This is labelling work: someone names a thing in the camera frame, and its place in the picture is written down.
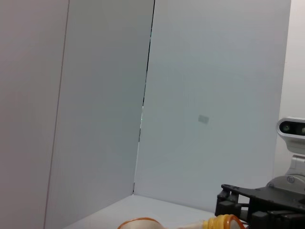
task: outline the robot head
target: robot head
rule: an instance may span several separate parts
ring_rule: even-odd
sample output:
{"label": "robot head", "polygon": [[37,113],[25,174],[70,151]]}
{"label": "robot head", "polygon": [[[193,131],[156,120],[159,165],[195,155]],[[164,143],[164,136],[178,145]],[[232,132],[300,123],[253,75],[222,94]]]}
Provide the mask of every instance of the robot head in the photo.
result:
{"label": "robot head", "polygon": [[276,129],[290,152],[305,155],[305,119],[283,118]]}

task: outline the white table surface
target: white table surface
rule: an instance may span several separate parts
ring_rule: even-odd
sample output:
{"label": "white table surface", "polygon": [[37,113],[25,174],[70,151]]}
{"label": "white table surface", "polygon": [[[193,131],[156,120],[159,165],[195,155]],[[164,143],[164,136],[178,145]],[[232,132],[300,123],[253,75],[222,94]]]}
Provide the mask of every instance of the white table surface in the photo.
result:
{"label": "white table surface", "polygon": [[117,229],[123,222],[139,217],[150,217],[165,227],[185,225],[209,219],[214,214],[152,198],[129,196],[65,229]]}

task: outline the white wall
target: white wall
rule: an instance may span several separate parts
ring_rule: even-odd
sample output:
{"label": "white wall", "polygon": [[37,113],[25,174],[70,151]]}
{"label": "white wall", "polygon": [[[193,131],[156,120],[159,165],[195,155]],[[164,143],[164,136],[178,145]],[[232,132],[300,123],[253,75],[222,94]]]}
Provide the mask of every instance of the white wall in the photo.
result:
{"label": "white wall", "polygon": [[46,229],[132,194],[153,0],[71,0]]}
{"label": "white wall", "polygon": [[[280,117],[305,117],[305,1],[292,0]],[[292,153],[277,138],[274,176],[285,174]]]}
{"label": "white wall", "polygon": [[156,1],[136,194],[213,211],[221,184],[267,184],[289,12],[289,0]]}
{"label": "white wall", "polygon": [[67,0],[0,1],[0,228],[42,229]]}

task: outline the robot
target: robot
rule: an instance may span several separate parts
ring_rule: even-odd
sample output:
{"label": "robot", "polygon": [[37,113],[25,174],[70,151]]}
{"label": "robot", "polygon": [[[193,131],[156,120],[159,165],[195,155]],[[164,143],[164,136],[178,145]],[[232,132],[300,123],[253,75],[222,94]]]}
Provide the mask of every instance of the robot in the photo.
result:
{"label": "robot", "polygon": [[[290,152],[305,155],[305,119],[281,119],[277,132]],[[233,214],[247,222],[249,229],[305,228],[304,156],[294,155],[286,174],[272,179],[265,187],[222,185],[222,188],[217,196],[216,216]],[[248,197],[249,203],[238,203],[240,195]]]}

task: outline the small gray label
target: small gray label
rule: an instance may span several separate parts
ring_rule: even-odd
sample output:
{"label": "small gray label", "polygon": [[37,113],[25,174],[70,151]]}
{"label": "small gray label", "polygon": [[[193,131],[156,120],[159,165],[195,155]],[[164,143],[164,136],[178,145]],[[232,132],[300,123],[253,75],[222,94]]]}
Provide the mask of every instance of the small gray label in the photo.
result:
{"label": "small gray label", "polygon": [[203,115],[200,114],[199,117],[198,117],[198,121],[199,121],[200,123],[208,124],[208,122],[209,122],[209,117],[203,116]]}

